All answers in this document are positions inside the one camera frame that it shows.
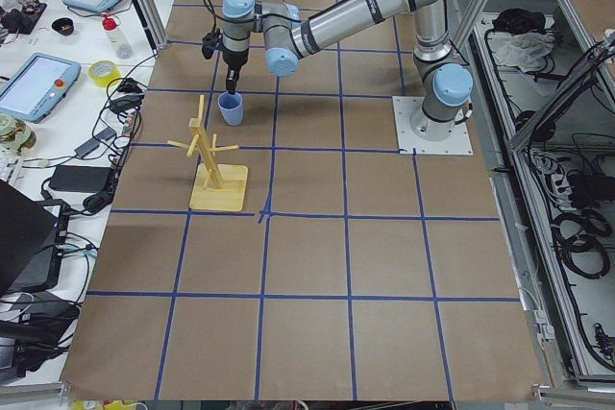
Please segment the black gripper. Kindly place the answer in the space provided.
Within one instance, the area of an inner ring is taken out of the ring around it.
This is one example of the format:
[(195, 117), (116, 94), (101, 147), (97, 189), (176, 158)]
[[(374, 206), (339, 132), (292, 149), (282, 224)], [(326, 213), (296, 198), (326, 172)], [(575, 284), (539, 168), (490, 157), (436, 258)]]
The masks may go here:
[(236, 94), (237, 81), (241, 68), (248, 61), (248, 50), (234, 51), (226, 47), (222, 50), (223, 61), (227, 64), (226, 90), (229, 94)]

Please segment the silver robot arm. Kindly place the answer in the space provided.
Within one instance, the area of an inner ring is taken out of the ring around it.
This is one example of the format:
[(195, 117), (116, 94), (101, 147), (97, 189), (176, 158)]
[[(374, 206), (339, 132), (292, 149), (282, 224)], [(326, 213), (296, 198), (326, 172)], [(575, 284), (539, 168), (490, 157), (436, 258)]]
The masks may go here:
[(428, 141), (443, 141), (461, 123), (474, 81), (465, 66), (454, 60), (446, 0), (340, 0), (307, 18), (286, 3), (223, 0), (220, 24), (211, 29), (213, 43), (227, 65), (226, 90), (236, 92), (240, 72), (249, 59), (251, 36), (260, 34), (268, 71), (288, 77), (302, 59), (399, 14), (414, 18), (414, 64), (425, 97), (410, 117), (412, 131)]

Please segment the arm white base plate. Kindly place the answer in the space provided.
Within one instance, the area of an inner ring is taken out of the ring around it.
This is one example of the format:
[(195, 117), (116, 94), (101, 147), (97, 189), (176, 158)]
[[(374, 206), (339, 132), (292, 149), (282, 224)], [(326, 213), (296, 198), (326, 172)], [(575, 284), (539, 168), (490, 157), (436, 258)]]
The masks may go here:
[(398, 151), (405, 155), (471, 156), (472, 144), (459, 110), (449, 122), (434, 122), (423, 112), (423, 97), (394, 96), (393, 114)]

